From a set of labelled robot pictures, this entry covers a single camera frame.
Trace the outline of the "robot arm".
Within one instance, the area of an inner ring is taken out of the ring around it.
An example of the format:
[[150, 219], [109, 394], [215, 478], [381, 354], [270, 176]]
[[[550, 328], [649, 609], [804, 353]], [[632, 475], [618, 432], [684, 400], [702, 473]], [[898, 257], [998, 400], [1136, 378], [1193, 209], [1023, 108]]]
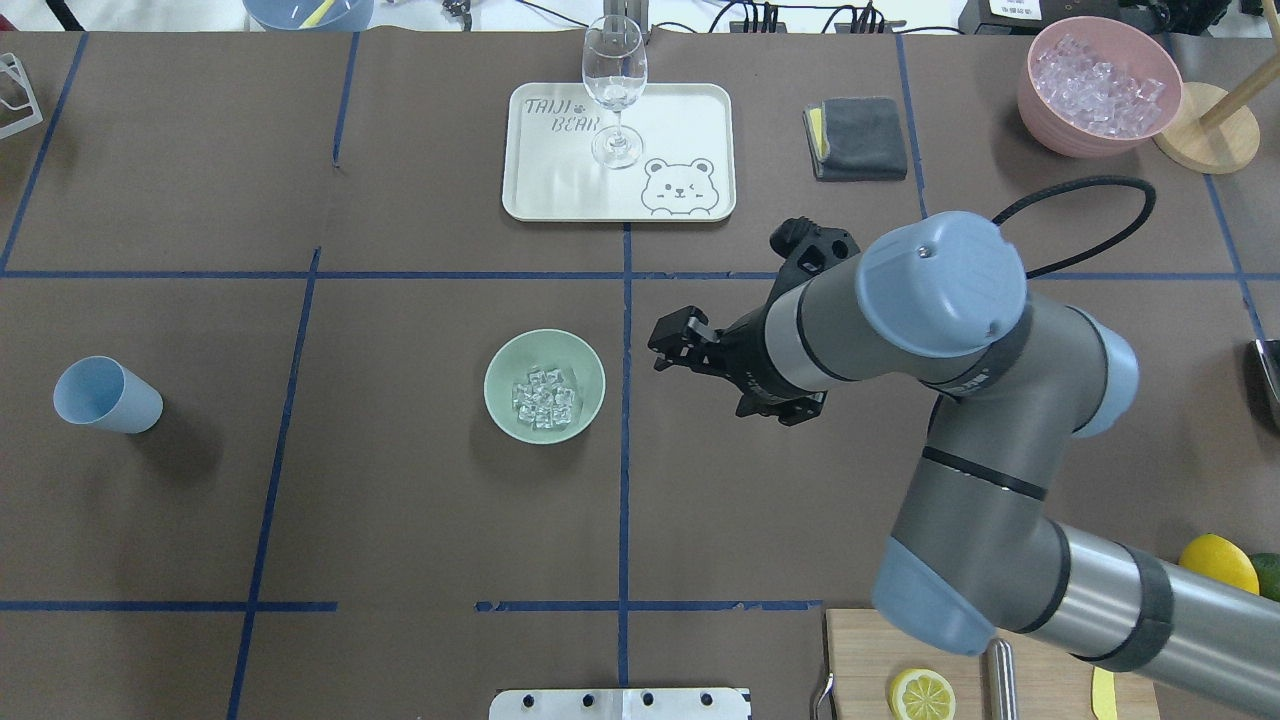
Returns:
[[1266, 719], [1277, 696], [1277, 605], [1044, 515], [1071, 439], [1132, 405], [1132, 346], [1032, 292], [991, 220], [943, 211], [865, 249], [796, 218], [767, 301], [724, 329], [687, 306], [660, 318], [655, 369], [740, 391], [739, 416], [792, 427], [842, 383], [902, 373], [938, 398], [872, 603], [948, 653], [998, 630], [1112, 673], [1137, 673]]

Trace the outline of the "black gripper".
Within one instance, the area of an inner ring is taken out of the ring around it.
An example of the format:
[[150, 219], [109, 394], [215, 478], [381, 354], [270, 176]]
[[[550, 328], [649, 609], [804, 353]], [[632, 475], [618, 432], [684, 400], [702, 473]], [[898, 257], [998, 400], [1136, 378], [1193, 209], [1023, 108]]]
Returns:
[[681, 307], [655, 322], [648, 348], [657, 356], [655, 372], [684, 366], [730, 380], [742, 392], [736, 416], [772, 416], [794, 427], [820, 415], [827, 393], [801, 389], [783, 378], [765, 346], [768, 313], [783, 293], [859, 254], [859, 247], [849, 232], [804, 217], [783, 222], [769, 246], [783, 263], [763, 305], [717, 332], [701, 309]]

